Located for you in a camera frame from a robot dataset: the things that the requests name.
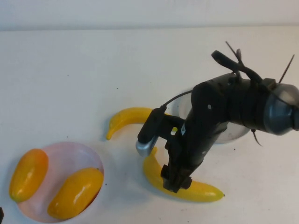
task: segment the table surface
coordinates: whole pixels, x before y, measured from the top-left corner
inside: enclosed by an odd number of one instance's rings
[[[279,79],[299,54],[298,40],[299,27],[0,32],[3,223],[35,223],[10,200],[10,178],[26,151],[60,141],[95,149],[107,183],[90,209],[65,223],[299,223],[295,131],[280,137],[257,132],[263,147],[250,133],[213,146],[193,177],[225,193],[214,203],[174,199],[147,183],[135,150],[141,125],[104,138],[119,110],[158,107],[227,73],[210,56],[217,49],[233,57],[225,41],[241,48],[245,64],[262,77]],[[284,81],[299,86],[298,70],[295,57]],[[163,152],[164,141],[157,145]]]

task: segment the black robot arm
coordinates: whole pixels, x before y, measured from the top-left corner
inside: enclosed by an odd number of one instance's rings
[[[235,63],[220,52],[213,56],[234,73],[195,86],[186,120],[165,115],[163,105],[152,111],[138,134],[136,148],[141,155],[150,154],[158,137],[167,140],[169,161],[161,177],[164,188],[173,192],[190,186],[190,174],[203,162],[228,122],[276,135],[299,129],[299,90],[295,86],[262,80],[243,63]],[[239,70],[250,74],[250,80],[242,79]],[[174,127],[178,131],[172,135]]]

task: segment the pink bowl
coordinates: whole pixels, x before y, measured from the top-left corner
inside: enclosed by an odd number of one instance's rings
[[[43,148],[43,151],[49,157],[49,168],[45,179],[30,199],[17,205],[25,216],[35,221],[58,223],[63,220],[49,216],[47,208],[65,180],[72,173],[83,168],[96,167],[103,173],[104,168],[99,155],[80,143],[59,142]]]

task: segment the clear plastic bowl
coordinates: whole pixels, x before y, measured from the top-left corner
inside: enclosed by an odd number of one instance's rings
[[[30,199],[18,203],[17,206],[25,216],[35,221],[58,223],[63,220],[49,216],[47,208],[65,180],[72,173],[83,168],[95,167],[102,173],[104,173],[104,168],[99,155],[91,148],[80,143],[59,142],[47,146],[42,150],[49,158],[49,168],[45,179]]]

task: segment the yellow banana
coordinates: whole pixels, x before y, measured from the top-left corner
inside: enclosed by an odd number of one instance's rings
[[[174,197],[195,202],[218,201],[224,196],[222,191],[216,187],[196,181],[192,181],[190,188],[187,190],[180,189],[177,193],[166,190],[163,188],[163,180],[160,176],[161,167],[155,158],[156,152],[157,148],[155,147],[151,154],[144,159],[143,172],[147,180],[158,190]]]
[[[106,139],[110,140],[112,135],[129,124],[144,124],[152,109],[144,107],[132,107],[124,109],[115,114],[109,123],[109,130]]]

